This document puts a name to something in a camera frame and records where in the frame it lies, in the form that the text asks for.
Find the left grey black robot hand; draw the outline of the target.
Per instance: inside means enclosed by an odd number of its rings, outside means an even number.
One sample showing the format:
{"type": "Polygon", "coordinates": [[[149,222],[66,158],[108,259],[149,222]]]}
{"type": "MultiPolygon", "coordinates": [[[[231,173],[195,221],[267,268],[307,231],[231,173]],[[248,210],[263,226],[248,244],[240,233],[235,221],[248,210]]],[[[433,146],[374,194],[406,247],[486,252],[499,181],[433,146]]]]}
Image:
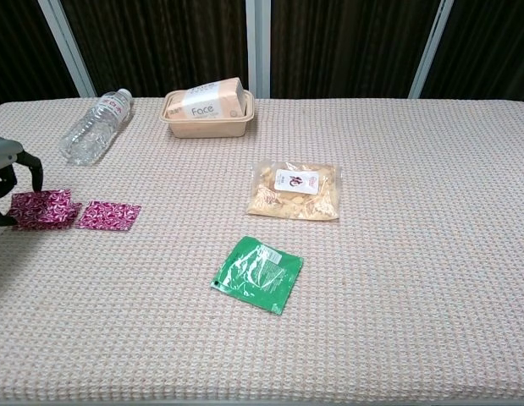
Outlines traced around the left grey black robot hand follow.
{"type": "MultiPolygon", "coordinates": [[[[41,160],[31,155],[16,140],[0,137],[0,199],[7,195],[17,184],[13,165],[17,163],[30,170],[32,189],[41,192],[43,184],[43,167],[41,160]]],[[[17,221],[0,212],[0,227],[16,225],[17,221]]]]}

